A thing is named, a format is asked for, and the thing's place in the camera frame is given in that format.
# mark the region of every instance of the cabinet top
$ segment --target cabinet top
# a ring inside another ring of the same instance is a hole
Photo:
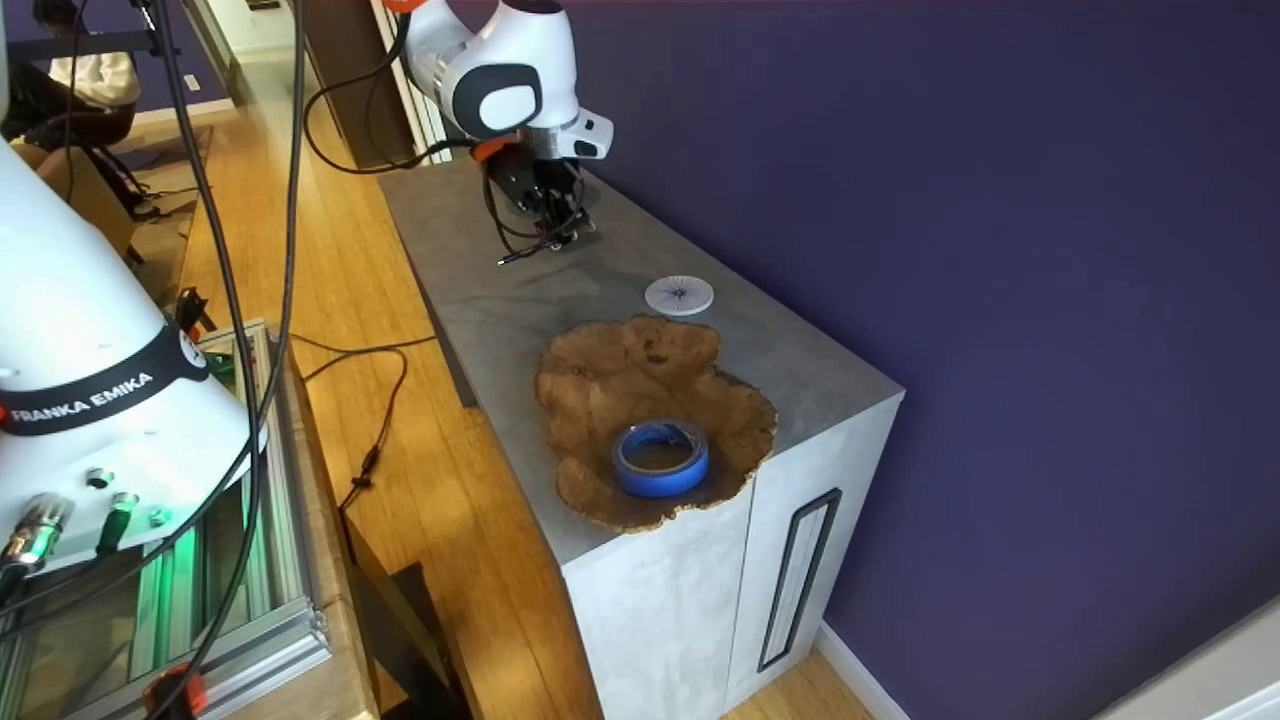
[[[434,333],[489,414],[561,567],[615,534],[566,511],[557,495],[537,403],[540,356],[566,330],[653,316],[642,304],[653,280],[703,276],[716,290],[716,304],[691,326],[716,330],[721,367],[770,402],[778,416],[770,452],[901,397],[895,381],[593,176],[597,237],[518,264],[495,264],[503,248],[477,166],[393,174],[378,187],[434,311]]]

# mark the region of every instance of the floor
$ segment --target floor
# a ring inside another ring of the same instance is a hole
[[[288,61],[243,56],[243,111],[218,123],[208,176],[229,228],[230,273],[243,316],[279,320],[279,228],[288,157]],[[182,286],[211,298],[222,320],[218,267],[208,219],[196,219]],[[427,341],[431,326],[404,264],[404,248],[372,181],[335,176],[305,161],[297,333],[345,349]],[[297,367],[318,367],[331,353],[297,345]],[[473,701],[489,715],[579,715],[571,683],[579,647],[561,575],[540,545],[525,499],[491,446],[489,419],[460,409],[434,345],[404,349],[404,392],[378,446],[372,494],[349,507],[372,555],[386,574],[418,567],[431,602],[451,624],[456,654],[477,681]],[[378,437],[398,359],[367,356],[306,383],[325,470],[335,504],[352,494],[365,452]],[[737,720],[864,720],[868,713],[808,655],[775,688],[732,713]]]

